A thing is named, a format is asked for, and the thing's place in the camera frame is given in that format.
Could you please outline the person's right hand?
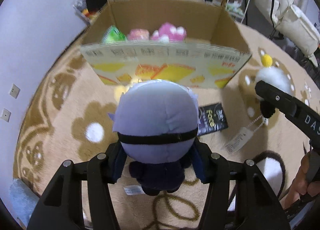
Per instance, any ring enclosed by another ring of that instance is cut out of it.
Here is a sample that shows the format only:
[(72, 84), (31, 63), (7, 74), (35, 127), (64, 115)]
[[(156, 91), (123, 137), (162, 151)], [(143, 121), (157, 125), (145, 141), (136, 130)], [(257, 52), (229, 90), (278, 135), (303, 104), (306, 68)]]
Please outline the person's right hand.
[(301, 160), (299, 170), (292, 181), (288, 194), (281, 200), (283, 209), (288, 209), (294, 202), (300, 199), (301, 195), (309, 194), (314, 197), (319, 194), (319, 181), (308, 183), (306, 173), (309, 169), (310, 153), (307, 153)]

